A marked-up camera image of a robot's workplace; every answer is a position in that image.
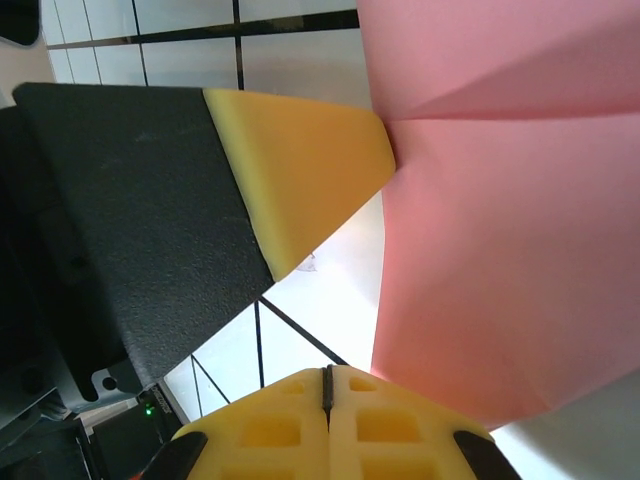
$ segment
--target yellow foam piece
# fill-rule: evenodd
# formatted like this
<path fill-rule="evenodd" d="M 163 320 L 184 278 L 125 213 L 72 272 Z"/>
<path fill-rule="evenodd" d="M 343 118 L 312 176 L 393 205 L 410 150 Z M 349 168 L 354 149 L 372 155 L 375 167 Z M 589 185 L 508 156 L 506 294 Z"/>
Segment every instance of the yellow foam piece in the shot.
<path fill-rule="evenodd" d="M 371 111 L 236 90 L 205 89 L 204 97 L 276 281 L 395 171 Z"/>
<path fill-rule="evenodd" d="M 181 429 L 208 442 L 189 480 L 476 480 L 453 434 L 477 423 L 351 367 L 304 370 Z"/>
<path fill-rule="evenodd" d="M 208 442 L 189 480 L 326 480 L 322 372 L 303 370 L 182 428 Z"/>
<path fill-rule="evenodd" d="M 476 480 L 453 434 L 481 425 L 351 367 L 334 367 L 331 479 Z"/>

